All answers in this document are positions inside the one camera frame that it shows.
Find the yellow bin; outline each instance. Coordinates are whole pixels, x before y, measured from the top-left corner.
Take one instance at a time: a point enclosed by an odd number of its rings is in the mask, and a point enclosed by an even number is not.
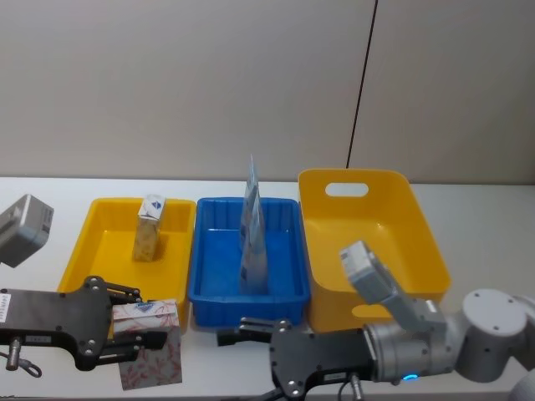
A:
[[[187,274],[196,204],[167,199],[160,240],[151,262],[133,261],[137,213],[142,199],[96,199],[89,208],[76,247],[59,284],[77,290],[87,276],[141,290],[143,300],[176,299],[181,326],[187,327]]]
[[[336,186],[328,189],[329,184]],[[351,192],[346,184],[361,184],[361,192]],[[299,175],[299,195],[312,274],[308,321],[314,331],[362,327],[390,318],[381,306],[365,305],[344,275],[339,252],[358,240],[369,245],[409,295],[442,299],[450,277],[403,175],[306,170]]]

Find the white table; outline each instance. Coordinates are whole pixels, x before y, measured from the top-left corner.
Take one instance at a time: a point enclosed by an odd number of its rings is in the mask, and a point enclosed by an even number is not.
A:
[[[413,185],[413,189],[451,273],[451,290],[443,302],[447,312],[458,309],[464,295],[480,287],[533,294],[535,187]],[[157,193],[196,201],[204,196],[241,196],[243,191],[242,182],[0,178],[0,211],[25,193],[55,209],[47,245],[16,269],[0,266],[0,287],[55,291],[94,198]],[[261,192],[298,198],[296,183],[263,182]],[[266,344],[218,348],[212,332],[194,327],[183,339],[184,383],[171,386],[123,392],[117,365],[79,372],[70,354],[56,348],[24,348],[23,358],[38,364],[43,377],[0,369],[0,396],[224,398],[273,388]],[[472,383],[451,373],[398,387],[364,383],[364,392],[369,400],[503,400],[524,374],[511,361],[494,383]],[[337,389],[316,388],[309,397],[334,399]]]

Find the blue bin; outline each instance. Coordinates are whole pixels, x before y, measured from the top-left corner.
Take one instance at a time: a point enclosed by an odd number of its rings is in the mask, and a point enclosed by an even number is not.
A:
[[[266,223],[268,295],[242,295],[239,247],[243,198],[197,202],[188,297],[198,326],[234,327],[242,317],[303,320],[310,299],[298,203],[262,198]]]

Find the clamp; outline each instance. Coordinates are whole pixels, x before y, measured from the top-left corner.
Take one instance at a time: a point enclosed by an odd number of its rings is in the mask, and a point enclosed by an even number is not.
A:
[[[9,345],[7,370],[33,368],[20,359],[23,346],[58,347],[73,355],[77,369],[89,371],[108,363],[134,361],[142,347],[162,349],[165,332],[123,333],[108,339],[112,307],[142,302],[139,288],[87,277],[74,292],[0,289],[3,314],[0,345]]]
[[[293,328],[287,319],[276,322],[244,317],[236,329],[217,333],[219,346],[242,341],[269,343],[275,389],[255,400],[303,400],[316,386],[371,380],[373,350],[362,329],[313,333]]]

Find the small box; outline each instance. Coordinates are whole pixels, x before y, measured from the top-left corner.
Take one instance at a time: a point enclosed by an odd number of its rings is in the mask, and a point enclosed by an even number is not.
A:
[[[141,208],[137,215],[134,251],[132,252],[132,258],[135,261],[153,260],[165,203],[166,198],[159,195],[148,195],[141,202]]]
[[[182,383],[181,328],[174,299],[115,305],[114,334],[167,332],[162,349],[142,348],[135,361],[119,364],[124,390]]]

